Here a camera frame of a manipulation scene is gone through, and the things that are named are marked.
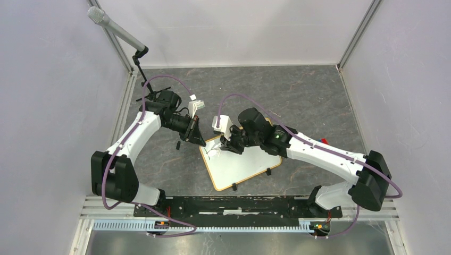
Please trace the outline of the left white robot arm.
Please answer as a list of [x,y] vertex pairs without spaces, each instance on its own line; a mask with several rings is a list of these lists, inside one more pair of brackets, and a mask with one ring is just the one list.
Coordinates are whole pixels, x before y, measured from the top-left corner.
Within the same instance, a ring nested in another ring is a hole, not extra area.
[[181,97],[170,90],[160,90],[145,96],[139,112],[121,138],[106,151],[96,151],[91,157],[91,187],[94,194],[124,203],[143,203],[153,216],[162,216],[167,202],[163,191],[141,184],[134,163],[152,135],[160,128],[179,134],[182,141],[204,147],[205,140],[199,129],[196,111],[205,103],[190,96],[181,114]]

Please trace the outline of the yellow framed whiteboard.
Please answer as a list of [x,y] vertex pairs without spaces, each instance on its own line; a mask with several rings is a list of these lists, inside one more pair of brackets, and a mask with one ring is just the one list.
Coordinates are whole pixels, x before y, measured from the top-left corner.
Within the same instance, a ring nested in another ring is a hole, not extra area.
[[221,151],[216,157],[208,156],[211,149],[220,146],[220,137],[217,136],[207,140],[205,147],[199,148],[216,191],[231,188],[233,183],[239,184],[264,173],[267,168],[273,169],[282,163],[280,156],[271,156],[260,147],[245,148],[241,155]]

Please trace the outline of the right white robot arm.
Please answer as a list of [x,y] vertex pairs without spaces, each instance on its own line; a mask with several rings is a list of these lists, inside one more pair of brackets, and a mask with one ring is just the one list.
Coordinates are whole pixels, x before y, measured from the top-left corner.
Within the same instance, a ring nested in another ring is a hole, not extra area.
[[312,216],[353,203],[366,210],[381,210],[391,180],[381,153],[371,150],[365,155],[315,141],[293,128],[272,124],[256,108],[242,111],[238,121],[240,126],[226,115],[214,117],[212,127],[220,134],[221,150],[241,155],[246,148],[259,147],[268,155],[307,162],[343,179],[314,188],[307,202]]

